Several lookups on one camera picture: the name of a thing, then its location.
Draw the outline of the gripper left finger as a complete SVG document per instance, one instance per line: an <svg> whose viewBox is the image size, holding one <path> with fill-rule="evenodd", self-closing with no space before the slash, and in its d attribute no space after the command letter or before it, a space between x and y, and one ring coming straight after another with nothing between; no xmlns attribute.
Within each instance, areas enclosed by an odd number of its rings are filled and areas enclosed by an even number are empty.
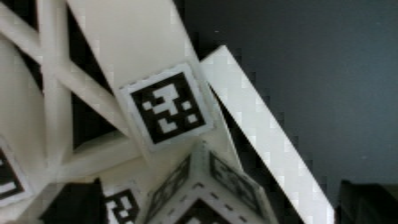
<svg viewBox="0 0 398 224"><path fill-rule="evenodd" d="M39 220L45 224L109 224L100 180L66 184Z"/></svg>

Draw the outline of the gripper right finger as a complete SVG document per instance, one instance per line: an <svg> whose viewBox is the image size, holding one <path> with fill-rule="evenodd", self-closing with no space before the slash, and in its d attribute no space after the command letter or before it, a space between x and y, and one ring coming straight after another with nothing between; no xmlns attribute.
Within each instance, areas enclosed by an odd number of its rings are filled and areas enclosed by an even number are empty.
<svg viewBox="0 0 398 224"><path fill-rule="evenodd" d="M398 224L398 198L381 184L342 181L336 224Z"/></svg>

